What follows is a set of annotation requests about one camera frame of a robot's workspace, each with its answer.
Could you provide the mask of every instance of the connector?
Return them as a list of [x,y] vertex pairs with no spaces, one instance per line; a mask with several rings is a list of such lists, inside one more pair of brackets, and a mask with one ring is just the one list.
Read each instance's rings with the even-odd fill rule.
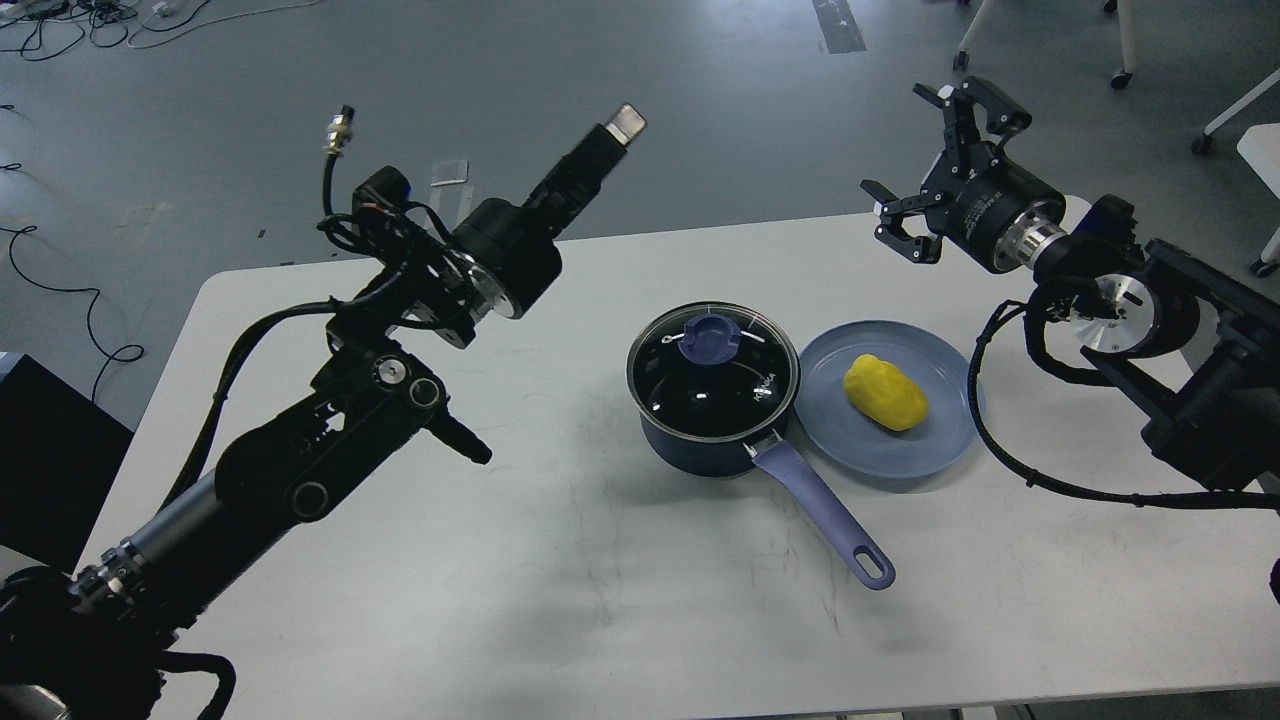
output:
[[342,111],[329,120],[329,127],[325,128],[325,152],[335,158],[342,156],[342,149],[351,142],[351,123],[355,119],[356,109],[351,105],[343,105]]
[[644,115],[630,104],[625,104],[609,118],[609,122],[604,123],[604,129],[609,131],[609,135],[626,147],[644,132],[646,124]]

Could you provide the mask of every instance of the pot handle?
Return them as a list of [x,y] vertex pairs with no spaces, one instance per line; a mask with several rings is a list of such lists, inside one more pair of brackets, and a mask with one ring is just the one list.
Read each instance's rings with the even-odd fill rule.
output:
[[[849,510],[840,502],[836,493],[831,492],[827,483],[818,477],[818,473],[796,451],[790,442],[774,442],[763,450],[749,446],[751,461],[765,473],[777,478],[787,491],[796,498],[804,511],[809,514],[813,523],[818,525],[827,542],[844,559],[849,569],[859,580],[873,591],[882,591],[897,577],[893,564],[890,562],[884,552],[876,544],[867,530],[858,524],[858,520],[849,514]],[[864,555],[879,570],[879,577],[872,577],[867,568],[858,561],[858,556]]]

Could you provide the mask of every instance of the plate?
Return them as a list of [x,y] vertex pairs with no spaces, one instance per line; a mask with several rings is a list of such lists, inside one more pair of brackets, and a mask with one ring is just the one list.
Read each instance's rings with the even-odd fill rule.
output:
[[[929,415],[902,432],[883,428],[845,396],[845,373],[869,352],[897,365],[929,398]],[[937,473],[959,460],[978,436],[969,416],[969,361],[936,334],[892,320],[861,320],[832,328],[800,354],[796,416],[813,443],[856,473],[908,479]],[[982,388],[978,388],[982,402]]]

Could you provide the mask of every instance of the yellow object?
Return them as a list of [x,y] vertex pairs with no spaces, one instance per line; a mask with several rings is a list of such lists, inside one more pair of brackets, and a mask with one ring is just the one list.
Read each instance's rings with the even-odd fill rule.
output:
[[929,415],[929,398],[897,365],[859,355],[845,373],[845,396],[864,415],[891,430],[909,430]]

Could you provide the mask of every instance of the pot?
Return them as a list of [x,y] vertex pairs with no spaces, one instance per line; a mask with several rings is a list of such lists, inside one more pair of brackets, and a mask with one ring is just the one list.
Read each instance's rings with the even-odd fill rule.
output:
[[669,465],[709,478],[763,469],[796,498],[864,585],[884,589],[893,583],[893,564],[782,439],[800,387],[800,363],[773,320],[730,302],[669,310],[631,345],[627,386],[649,445]]

